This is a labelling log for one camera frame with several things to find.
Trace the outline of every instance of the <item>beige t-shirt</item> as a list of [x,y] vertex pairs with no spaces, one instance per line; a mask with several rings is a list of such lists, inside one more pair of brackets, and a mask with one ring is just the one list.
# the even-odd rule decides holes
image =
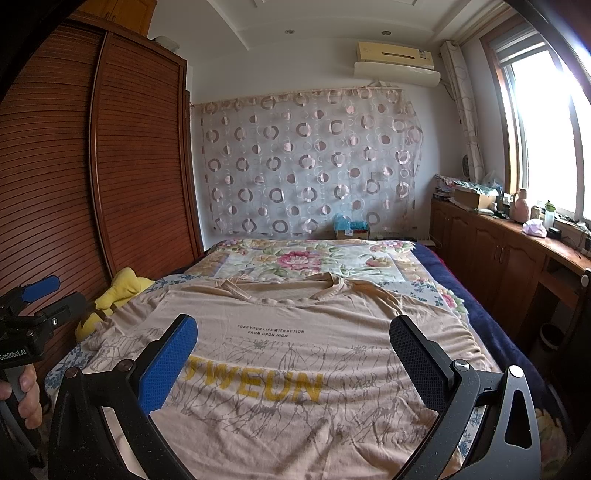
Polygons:
[[[196,478],[391,479],[437,417],[390,345],[390,320],[401,313],[452,359],[493,365],[449,312],[320,274],[196,280],[143,295],[112,317],[85,372],[136,358],[180,313],[197,320],[199,338],[151,417]],[[456,450],[446,473],[460,461]]]

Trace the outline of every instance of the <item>wooden wardrobe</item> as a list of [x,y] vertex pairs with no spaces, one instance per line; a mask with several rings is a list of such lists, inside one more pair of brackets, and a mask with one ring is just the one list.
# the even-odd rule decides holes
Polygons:
[[[74,14],[0,103],[0,294],[47,275],[93,300],[131,267],[159,278],[201,253],[186,61]],[[63,326],[42,378],[74,346]]]

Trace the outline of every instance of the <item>screw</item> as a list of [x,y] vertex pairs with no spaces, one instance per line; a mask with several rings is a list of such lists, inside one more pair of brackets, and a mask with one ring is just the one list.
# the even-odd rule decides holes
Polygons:
[[461,370],[462,372],[467,372],[468,370],[470,370],[470,364],[465,360],[456,360],[453,363],[453,366],[456,367],[458,370]]
[[66,378],[74,378],[76,375],[78,375],[78,369],[76,367],[70,367],[66,370]]
[[521,367],[518,367],[517,365],[511,365],[509,367],[509,373],[517,378],[523,377],[523,370],[521,369]]
[[133,360],[122,360],[117,364],[117,370],[119,370],[120,372],[128,372],[129,370],[131,370],[132,366],[134,366]]

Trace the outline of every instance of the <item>blue plastic bag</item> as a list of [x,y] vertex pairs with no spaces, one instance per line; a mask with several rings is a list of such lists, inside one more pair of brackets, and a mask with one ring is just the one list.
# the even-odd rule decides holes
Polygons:
[[351,230],[369,230],[369,225],[367,222],[352,222],[350,219],[341,215],[340,213],[334,216],[333,227],[335,229],[335,233],[340,230],[344,230],[345,232]]

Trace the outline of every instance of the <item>curtain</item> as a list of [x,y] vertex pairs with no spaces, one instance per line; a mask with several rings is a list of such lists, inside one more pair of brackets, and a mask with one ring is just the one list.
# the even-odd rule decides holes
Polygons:
[[311,90],[200,106],[200,188],[227,236],[321,237],[335,214],[411,235],[423,131],[397,87]]
[[460,47],[450,41],[441,46],[440,52],[447,76],[452,84],[453,97],[456,100],[457,112],[462,122],[468,154],[470,181],[479,183],[484,178],[485,172],[480,149],[478,148],[478,117],[466,61]]

